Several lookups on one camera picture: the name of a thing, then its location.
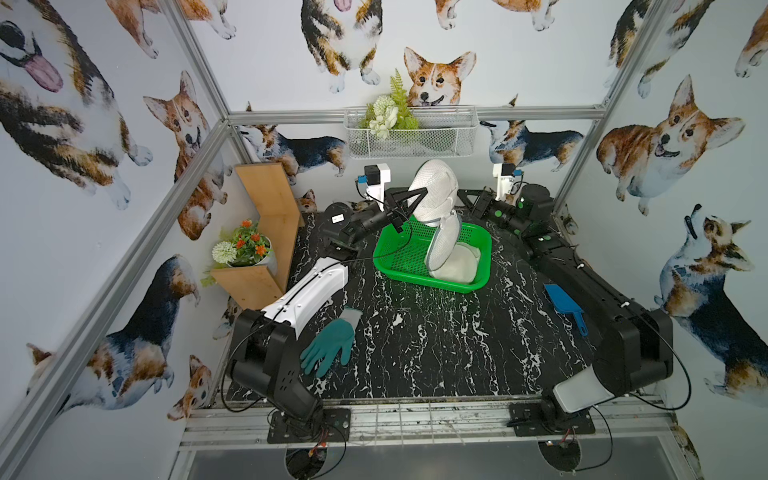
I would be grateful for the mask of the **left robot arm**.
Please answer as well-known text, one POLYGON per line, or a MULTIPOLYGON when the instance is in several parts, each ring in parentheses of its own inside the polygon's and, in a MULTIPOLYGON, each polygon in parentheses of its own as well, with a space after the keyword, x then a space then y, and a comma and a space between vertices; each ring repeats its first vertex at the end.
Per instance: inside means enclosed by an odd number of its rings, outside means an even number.
POLYGON ((259 310, 245 310, 232 327, 233 345, 225 375, 256 392, 290 420, 310 426, 321 418, 321 400, 300 380, 297 342, 307 323, 349 278, 348 265, 362 261, 364 241, 403 224, 428 194, 425 187, 390 190, 354 212, 342 203, 330 207, 325 249, 309 272, 287 293, 259 310))

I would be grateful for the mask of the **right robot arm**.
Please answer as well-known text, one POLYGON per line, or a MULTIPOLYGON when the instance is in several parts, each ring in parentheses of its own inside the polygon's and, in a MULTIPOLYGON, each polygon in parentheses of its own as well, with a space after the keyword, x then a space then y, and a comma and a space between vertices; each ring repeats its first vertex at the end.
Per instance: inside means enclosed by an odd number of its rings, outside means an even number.
POLYGON ((549 418, 566 418, 669 378, 674 370, 671 319, 620 293, 554 229, 554 200, 547 188, 527 184, 514 204, 487 190, 461 189, 468 212, 512 234, 519 254, 572 300, 597 337, 591 364, 545 393, 549 418))

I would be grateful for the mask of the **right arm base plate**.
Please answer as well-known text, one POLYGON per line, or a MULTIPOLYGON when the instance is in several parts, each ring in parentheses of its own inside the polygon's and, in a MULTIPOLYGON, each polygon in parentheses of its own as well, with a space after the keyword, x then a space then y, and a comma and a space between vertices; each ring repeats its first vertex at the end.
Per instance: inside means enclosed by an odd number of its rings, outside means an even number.
POLYGON ((588 413, 565 413, 556 403, 548 400, 537 403, 511 403, 507 423, 519 437, 546 435, 591 435, 596 432, 588 413))

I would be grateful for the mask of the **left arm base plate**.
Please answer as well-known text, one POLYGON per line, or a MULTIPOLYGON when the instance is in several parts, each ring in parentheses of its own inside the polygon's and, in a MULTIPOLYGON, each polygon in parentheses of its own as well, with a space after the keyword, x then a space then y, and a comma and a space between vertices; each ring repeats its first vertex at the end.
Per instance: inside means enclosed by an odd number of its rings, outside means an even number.
POLYGON ((287 413, 275 413, 269 420, 268 444, 346 443, 352 411, 349 408, 319 408, 308 420, 287 413))

